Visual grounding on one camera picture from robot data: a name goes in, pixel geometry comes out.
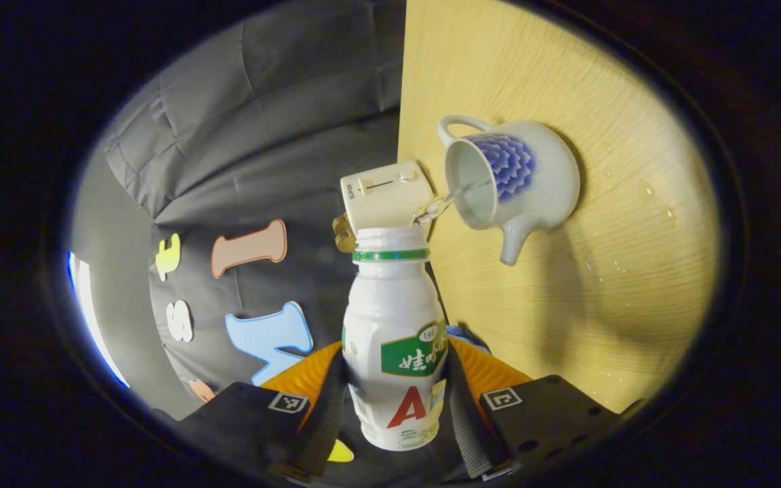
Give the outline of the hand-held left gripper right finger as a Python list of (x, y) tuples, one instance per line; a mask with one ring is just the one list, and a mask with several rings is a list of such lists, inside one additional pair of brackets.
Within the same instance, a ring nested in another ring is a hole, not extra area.
[(623, 413), (563, 379), (532, 379), (468, 342), (447, 341), (447, 404), (472, 479), (539, 478), (619, 429)]

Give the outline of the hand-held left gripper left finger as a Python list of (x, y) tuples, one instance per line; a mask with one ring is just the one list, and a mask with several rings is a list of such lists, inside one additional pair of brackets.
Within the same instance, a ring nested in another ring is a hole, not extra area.
[(249, 476), (310, 482), (325, 472), (341, 423), (345, 362), (340, 341), (264, 385), (235, 382), (174, 432), (217, 463)]

